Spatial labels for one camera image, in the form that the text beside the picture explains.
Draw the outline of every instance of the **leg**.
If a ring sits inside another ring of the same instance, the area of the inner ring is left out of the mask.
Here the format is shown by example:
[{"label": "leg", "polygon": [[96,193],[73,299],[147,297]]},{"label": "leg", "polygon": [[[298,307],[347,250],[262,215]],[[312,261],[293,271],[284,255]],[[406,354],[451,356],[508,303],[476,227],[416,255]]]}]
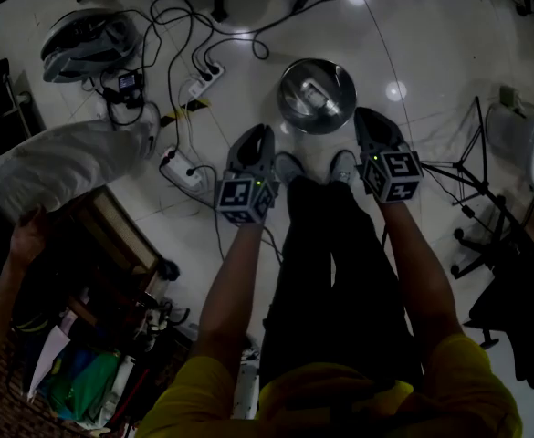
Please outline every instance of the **leg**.
[{"label": "leg", "polygon": [[336,180],[326,189],[330,246],[337,267],[332,290],[337,362],[371,378],[416,384],[420,361],[404,320],[398,279],[372,219],[354,200],[349,183]]},{"label": "leg", "polygon": [[318,206],[321,186],[297,177],[288,187],[291,225],[283,247],[277,291],[265,322],[261,388],[319,358],[319,325],[331,291],[331,258]]},{"label": "leg", "polygon": [[149,150],[151,126],[113,131],[88,121],[44,131],[0,157],[0,209],[12,222],[38,204],[55,211],[113,181]]}]

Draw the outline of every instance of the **yellow shirt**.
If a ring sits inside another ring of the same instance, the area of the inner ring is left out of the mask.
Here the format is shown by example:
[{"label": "yellow shirt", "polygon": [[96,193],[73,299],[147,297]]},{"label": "yellow shirt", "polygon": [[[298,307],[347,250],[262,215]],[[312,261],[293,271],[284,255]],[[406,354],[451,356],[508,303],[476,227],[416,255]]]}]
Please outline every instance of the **yellow shirt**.
[{"label": "yellow shirt", "polygon": [[434,350],[422,390],[381,385],[341,365],[312,363],[260,392],[254,421],[229,420],[235,384],[208,357],[183,365],[143,419],[137,438],[280,436],[492,436],[519,438],[512,395],[492,373],[486,353],[464,335]]}]

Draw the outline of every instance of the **gray shoe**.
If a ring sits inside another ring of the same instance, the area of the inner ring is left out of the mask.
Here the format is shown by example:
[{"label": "gray shoe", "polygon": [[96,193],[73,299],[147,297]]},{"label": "gray shoe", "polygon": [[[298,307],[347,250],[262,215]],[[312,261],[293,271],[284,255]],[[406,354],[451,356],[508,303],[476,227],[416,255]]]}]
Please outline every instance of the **gray shoe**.
[{"label": "gray shoe", "polygon": [[305,175],[305,169],[293,154],[280,152],[275,157],[275,173],[278,179],[288,187],[297,177]]},{"label": "gray shoe", "polygon": [[330,183],[343,182],[351,186],[356,176],[356,157],[353,152],[342,150],[338,152],[330,164]]}]

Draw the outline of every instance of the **black stand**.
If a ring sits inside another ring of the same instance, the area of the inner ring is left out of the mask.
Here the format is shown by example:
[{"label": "black stand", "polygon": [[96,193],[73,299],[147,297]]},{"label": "black stand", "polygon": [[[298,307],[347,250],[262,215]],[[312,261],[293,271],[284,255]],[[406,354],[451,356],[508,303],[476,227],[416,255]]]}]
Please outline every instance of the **black stand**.
[{"label": "black stand", "polygon": [[[492,192],[490,192],[488,188],[489,183],[487,181],[486,131],[484,127],[482,109],[481,109],[481,105],[479,103],[478,97],[475,98],[474,104],[477,109],[479,125],[477,127],[476,133],[474,134],[471,141],[467,145],[466,149],[462,153],[461,159],[457,162],[436,162],[436,161],[422,162],[423,168],[426,169],[427,171],[439,173],[440,175],[444,175],[445,177],[448,177],[452,180],[455,180],[456,182],[459,182],[461,197],[459,200],[453,203],[453,206],[456,206],[458,204],[461,204],[463,206],[463,203],[473,198],[476,198],[479,195],[482,195],[482,196],[486,196],[487,198],[489,198],[489,200],[496,206],[496,208],[500,212],[497,225],[496,225],[496,230],[494,231],[493,238],[489,244],[484,245],[484,244],[479,244],[476,242],[471,242],[469,240],[466,240],[464,239],[464,233],[461,229],[455,230],[454,237],[455,239],[457,239],[457,241],[461,245],[467,248],[471,248],[472,250],[475,250],[481,254],[477,260],[470,263],[464,269],[460,269],[458,266],[452,266],[451,274],[453,275],[455,279],[459,279],[460,277],[463,277],[466,274],[471,273],[472,271],[479,268],[483,264],[486,264],[488,267],[490,267],[490,265],[492,264],[491,262],[494,259],[494,253],[496,251],[497,244],[499,244],[502,238],[502,232],[504,228],[505,219],[507,219],[508,222],[510,223],[510,228],[512,230],[517,229],[518,232],[524,232],[518,220],[506,208],[506,199],[503,196],[495,196]],[[482,145],[482,161],[483,161],[482,167],[483,167],[484,178],[481,181],[477,179],[477,177],[472,172],[470,172],[465,166],[467,157],[469,156],[471,151],[474,149],[474,146],[476,146],[476,143],[478,141],[481,141],[481,145]],[[449,172],[447,169],[455,171],[456,174]],[[475,192],[470,194],[469,196],[466,196],[466,189],[465,189],[466,185],[472,187],[475,190]],[[463,206],[462,211],[468,217],[474,217],[473,211],[471,209]]]}]

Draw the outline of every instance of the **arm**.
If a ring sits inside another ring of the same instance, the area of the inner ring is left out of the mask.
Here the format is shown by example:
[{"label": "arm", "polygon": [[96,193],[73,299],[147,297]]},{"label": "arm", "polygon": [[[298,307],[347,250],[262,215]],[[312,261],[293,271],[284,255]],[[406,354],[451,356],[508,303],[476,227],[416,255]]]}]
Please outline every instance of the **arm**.
[{"label": "arm", "polygon": [[406,204],[380,204],[414,337],[426,360],[443,339],[462,333],[445,271]]},{"label": "arm", "polygon": [[241,225],[204,303],[191,357],[212,357],[234,381],[250,322],[262,225]]},{"label": "arm", "polygon": [[31,262],[46,245],[47,217],[43,209],[24,216],[11,236],[9,256],[0,276],[0,350],[9,330],[11,312]]}]

